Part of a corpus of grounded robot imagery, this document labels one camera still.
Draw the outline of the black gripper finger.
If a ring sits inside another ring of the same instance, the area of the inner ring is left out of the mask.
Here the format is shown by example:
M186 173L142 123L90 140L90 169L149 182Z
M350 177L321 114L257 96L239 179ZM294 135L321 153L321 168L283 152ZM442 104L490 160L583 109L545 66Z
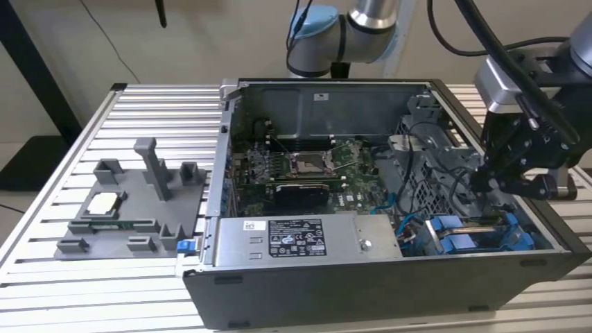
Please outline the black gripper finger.
M545 173L530 179L525 174L533 169L533 166L518 165L498 171L501 191L538 200L553 199L558 194L557 177Z
M483 164L471 175L474 191L493 191L498 183L498 171L518 165L534 166L530 150L534 147L534 131L526 114L489 114L482 131L486 150Z

